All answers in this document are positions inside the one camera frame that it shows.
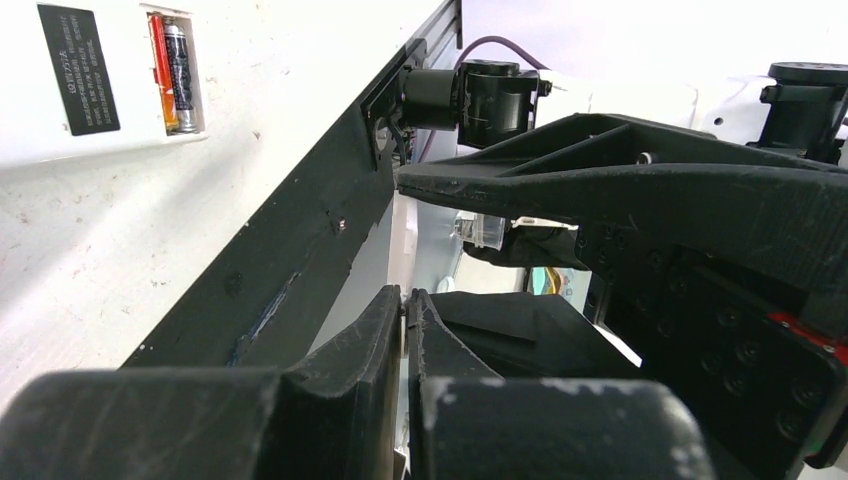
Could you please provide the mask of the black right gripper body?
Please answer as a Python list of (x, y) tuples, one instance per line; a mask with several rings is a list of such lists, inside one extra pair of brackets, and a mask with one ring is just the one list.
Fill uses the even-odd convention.
[(795, 317), (799, 291), (739, 267), (586, 225), (585, 315), (641, 359), (759, 479), (834, 465), (847, 444), (847, 343)]

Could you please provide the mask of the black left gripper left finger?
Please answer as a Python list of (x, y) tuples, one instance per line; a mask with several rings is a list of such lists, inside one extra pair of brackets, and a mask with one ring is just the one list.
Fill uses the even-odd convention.
[(388, 479), (400, 292), (286, 368), (67, 371), (1, 420), (5, 479)]

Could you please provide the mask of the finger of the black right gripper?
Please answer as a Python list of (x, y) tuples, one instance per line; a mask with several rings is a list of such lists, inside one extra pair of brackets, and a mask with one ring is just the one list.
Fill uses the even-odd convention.
[(847, 173), (656, 122), (572, 115), (400, 168), (398, 191), (504, 218), (630, 229), (809, 292), (847, 288)]
[(451, 292), (431, 300), (448, 329), (501, 376), (641, 377), (639, 368), (560, 296)]

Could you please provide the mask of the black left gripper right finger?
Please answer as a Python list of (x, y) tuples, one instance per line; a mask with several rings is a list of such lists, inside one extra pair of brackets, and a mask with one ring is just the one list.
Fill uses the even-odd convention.
[(643, 378), (504, 377), (415, 290), (408, 303), (415, 479), (712, 479), (697, 422)]

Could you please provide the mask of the black silver battery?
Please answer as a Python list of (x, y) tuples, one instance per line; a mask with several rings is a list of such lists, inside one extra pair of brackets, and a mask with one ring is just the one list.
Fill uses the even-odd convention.
[(184, 29), (173, 18), (164, 20), (164, 40), (168, 56), (178, 133), (196, 133), (188, 41)]

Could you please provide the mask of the white red remote control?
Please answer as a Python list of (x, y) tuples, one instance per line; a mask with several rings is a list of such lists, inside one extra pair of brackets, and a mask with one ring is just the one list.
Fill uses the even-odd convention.
[[(186, 33), (196, 133), (165, 129), (152, 13)], [(2, 2), (2, 169), (206, 139), (198, 24), (195, 1)]]

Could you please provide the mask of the red orange battery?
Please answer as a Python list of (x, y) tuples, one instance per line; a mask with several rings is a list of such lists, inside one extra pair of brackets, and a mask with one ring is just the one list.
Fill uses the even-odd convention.
[(160, 91), (165, 129), (167, 132), (175, 132), (179, 126), (179, 121), (176, 113), (176, 101), (173, 92), (162, 15), (158, 13), (149, 14), (148, 27), (155, 61), (154, 76)]

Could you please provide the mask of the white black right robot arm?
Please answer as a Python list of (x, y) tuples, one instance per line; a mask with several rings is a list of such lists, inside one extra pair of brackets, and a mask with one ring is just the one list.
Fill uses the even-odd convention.
[(472, 61), (403, 117), (470, 153), (402, 195), (498, 219), (474, 257), (584, 297), (414, 292), (425, 479), (796, 479), (847, 450), (847, 70), (702, 88)]

